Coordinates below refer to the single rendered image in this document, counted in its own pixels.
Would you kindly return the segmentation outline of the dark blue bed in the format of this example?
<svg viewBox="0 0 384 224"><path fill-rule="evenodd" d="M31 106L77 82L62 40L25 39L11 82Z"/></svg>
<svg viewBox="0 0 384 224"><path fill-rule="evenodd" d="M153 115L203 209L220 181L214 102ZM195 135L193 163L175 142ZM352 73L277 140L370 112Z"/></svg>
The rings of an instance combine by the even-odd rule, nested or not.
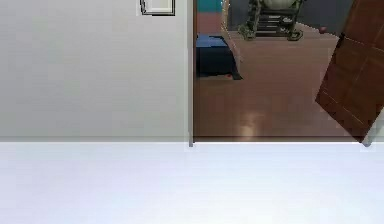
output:
<svg viewBox="0 0 384 224"><path fill-rule="evenodd" d="M242 80L233 51L223 36L198 34L196 39L196 76L231 75Z"/></svg>

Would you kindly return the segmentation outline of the green metal chair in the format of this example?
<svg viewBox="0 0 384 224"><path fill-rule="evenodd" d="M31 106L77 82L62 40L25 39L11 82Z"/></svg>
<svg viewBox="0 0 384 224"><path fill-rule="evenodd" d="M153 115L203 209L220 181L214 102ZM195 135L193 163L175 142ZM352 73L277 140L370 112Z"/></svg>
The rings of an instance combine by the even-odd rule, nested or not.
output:
<svg viewBox="0 0 384 224"><path fill-rule="evenodd" d="M303 31L296 28L298 15L306 0L249 0L248 17L238 26L245 40L256 37L284 37L298 41Z"/></svg>

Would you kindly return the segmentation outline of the brown wooden room door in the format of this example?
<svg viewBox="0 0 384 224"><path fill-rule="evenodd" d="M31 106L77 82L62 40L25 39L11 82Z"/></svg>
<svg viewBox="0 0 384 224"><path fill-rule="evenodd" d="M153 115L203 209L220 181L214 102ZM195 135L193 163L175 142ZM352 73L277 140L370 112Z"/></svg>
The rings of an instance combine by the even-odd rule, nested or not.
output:
<svg viewBox="0 0 384 224"><path fill-rule="evenodd" d="M384 109L384 0L354 0L315 102L362 142Z"/></svg>

